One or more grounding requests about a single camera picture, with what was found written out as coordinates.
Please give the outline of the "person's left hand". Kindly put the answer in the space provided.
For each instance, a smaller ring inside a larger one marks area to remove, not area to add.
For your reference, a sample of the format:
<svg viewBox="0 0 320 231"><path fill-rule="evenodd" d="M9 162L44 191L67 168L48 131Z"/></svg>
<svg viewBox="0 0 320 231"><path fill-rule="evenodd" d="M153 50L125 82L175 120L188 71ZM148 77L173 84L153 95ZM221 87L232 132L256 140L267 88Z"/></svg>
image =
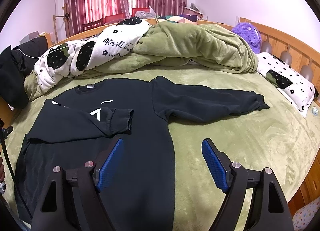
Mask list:
<svg viewBox="0 0 320 231"><path fill-rule="evenodd" d="M5 179L5 172L4 172L3 158L0 157L0 182L3 182L4 179Z"/></svg>

